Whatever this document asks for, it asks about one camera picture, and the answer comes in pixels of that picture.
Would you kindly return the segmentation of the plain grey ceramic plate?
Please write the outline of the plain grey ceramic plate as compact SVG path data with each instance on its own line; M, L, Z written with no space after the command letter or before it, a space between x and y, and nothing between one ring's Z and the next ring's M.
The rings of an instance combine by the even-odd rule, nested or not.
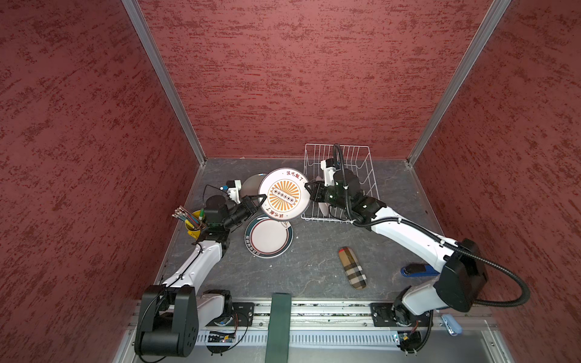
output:
M241 189L238 193L239 201L242 202L243 197L245 196L254 196L259 195L260 185L264 178L266 178L266 173L260 173L256 175L252 175L248 179L246 179L241 186Z

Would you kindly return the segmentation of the white plate orange print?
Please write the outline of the white plate orange print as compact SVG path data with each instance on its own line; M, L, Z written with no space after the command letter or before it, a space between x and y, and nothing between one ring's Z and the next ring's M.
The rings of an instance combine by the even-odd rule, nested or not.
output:
M260 183L259 194L266 195L262 210L272 219L290 221L300 217L310 205L308 180L296 169L281 168L270 172Z

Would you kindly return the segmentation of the white plate green red rim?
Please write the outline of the white plate green red rim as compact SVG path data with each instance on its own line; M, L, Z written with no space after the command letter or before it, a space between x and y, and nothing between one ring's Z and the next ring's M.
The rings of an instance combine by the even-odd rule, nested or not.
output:
M245 230L245 246L251 254L262 259L281 256L291 246L294 230L289 222L258 216Z

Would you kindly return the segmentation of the green rimmed text plate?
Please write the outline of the green rimmed text plate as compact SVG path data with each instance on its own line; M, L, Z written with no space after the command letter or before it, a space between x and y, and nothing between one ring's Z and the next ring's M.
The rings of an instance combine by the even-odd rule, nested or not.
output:
M330 216L330 205L327 203L318 203L319 210L323 218L328 218Z

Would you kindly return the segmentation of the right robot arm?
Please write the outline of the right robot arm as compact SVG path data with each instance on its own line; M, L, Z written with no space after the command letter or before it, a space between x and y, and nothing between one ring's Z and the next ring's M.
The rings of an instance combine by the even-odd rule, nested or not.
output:
M395 322L408 326L421 315L441 308L471 310L487 283L486 268L474 242L459 243L404 218L384 202L365 195L358 178L349 170L330 167L329 171L328 181L305 184L312 201L344 210L353 225L398 243L439 273L437 278L399 294L392 305Z

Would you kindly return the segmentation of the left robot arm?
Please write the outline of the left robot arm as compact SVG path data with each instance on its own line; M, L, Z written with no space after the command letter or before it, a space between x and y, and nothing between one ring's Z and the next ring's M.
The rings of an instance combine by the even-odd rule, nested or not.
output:
M199 330L217 318L234 313L228 290L199 290L229 248L231 231L254 216L266 195L244 196L228 207L222 195L207 199L198 214L178 207L174 217L197 233L192 255L171 277L149 286L142 294L134 350L143 362L186 357L195 347Z

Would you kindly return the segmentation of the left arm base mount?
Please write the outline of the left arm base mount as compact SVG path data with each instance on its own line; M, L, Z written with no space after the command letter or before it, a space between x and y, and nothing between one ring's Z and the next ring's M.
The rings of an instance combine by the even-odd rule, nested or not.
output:
M255 306L256 304L253 302L234 302L232 304L231 312L213 319L207 327L249 327L254 321Z

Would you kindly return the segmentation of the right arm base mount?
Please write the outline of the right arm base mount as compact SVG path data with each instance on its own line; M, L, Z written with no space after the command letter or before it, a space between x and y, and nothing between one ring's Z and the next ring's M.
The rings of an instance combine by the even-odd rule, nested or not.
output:
M414 316L403 306L394 308L388 302L373 302L370 310L376 328L427 328L431 321L429 312Z

